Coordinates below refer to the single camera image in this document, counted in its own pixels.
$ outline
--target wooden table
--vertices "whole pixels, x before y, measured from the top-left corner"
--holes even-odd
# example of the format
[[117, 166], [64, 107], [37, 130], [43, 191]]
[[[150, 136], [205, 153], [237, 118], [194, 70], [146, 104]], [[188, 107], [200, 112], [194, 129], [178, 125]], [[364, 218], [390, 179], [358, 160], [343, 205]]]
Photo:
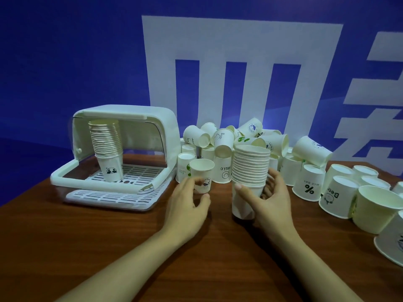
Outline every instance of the wooden table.
[[[382, 171], [379, 177], [399, 181]], [[176, 184], [147, 213], [63, 204], [49, 179], [7, 203], [0, 208], [0, 301], [53, 301], [141, 244], [161, 228]], [[304, 300], [287, 263], [261, 232], [232, 220], [231, 184], [213, 183], [210, 194], [211, 214], [199, 234], [160, 267], [135, 301]], [[360, 297], [403, 300], [403, 269], [376, 251], [374, 235], [290, 194], [301, 237]]]

